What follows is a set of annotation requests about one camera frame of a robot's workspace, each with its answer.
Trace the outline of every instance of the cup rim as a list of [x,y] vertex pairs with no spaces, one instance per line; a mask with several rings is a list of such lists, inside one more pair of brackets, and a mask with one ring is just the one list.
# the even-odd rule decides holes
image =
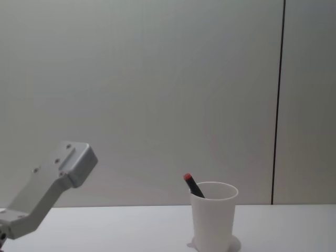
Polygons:
[[239,194],[239,191],[238,191],[238,189],[235,186],[227,184],[227,183],[217,182],[217,181],[205,181],[205,182],[199,182],[199,183],[197,183],[197,185],[201,185],[201,184],[221,184],[221,185],[227,185],[227,186],[233,188],[236,191],[236,194],[234,196],[232,196],[232,197],[229,197],[229,198],[202,198],[202,197],[196,196],[195,194],[190,193],[192,197],[196,197],[199,200],[203,200],[203,201],[228,201],[228,200],[231,200],[231,199],[237,197],[238,194]]

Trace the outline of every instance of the marker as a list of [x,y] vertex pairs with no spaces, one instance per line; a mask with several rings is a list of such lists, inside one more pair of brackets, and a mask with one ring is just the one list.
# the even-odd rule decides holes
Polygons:
[[186,183],[188,184],[189,188],[190,188],[190,192],[198,197],[201,198],[205,198],[201,189],[199,188],[199,186],[196,184],[196,182],[194,181],[193,177],[191,176],[190,173],[186,173],[183,176],[184,180],[186,181]]

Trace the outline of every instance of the vertical black line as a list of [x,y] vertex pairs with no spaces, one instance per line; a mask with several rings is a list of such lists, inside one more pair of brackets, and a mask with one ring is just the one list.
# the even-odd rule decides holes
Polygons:
[[273,153],[273,174],[272,174],[272,195],[271,195],[271,205],[274,201],[274,180],[275,180],[275,161],[277,154],[277,134],[278,134],[278,115],[279,115],[279,96],[280,96],[280,83],[281,83],[281,67],[282,67],[282,48],[284,45],[284,29],[285,29],[285,11],[286,11],[286,0],[283,0],[283,10],[282,10],[282,29],[281,29],[281,46],[280,46],[280,60],[279,60],[279,76],[278,76],[278,95],[277,95],[277,112],[275,118],[275,134],[274,134],[274,153]]

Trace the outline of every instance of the black pen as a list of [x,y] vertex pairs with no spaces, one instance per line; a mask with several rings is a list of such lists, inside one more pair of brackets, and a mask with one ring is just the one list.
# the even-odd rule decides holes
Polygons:
[[196,184],[196,182],[194,181],[193,177],[191,176],[190,173],[186,173],[183,176],[184,180],[186,181],[186,183],[188,184],[189,188],[190,188],[190,192],[198,197],[204,198],[204,195],[201,191],[201,189],[199,188],[199,186]]

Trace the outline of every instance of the cup base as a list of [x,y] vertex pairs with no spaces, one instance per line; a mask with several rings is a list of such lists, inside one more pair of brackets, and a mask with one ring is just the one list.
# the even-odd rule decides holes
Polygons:
[[[193,237],[191,242],[187,244],[187,247],[194,248],[196,251],[202,252],[202,251],[199,251],[196,247],[195,237]],[[242,247],[242,244],[241,244],[240,240],[236,236],[233,235],[231,237],[229,249],[227,251],[223,251],[223,252],[239,252],[241,247]]]

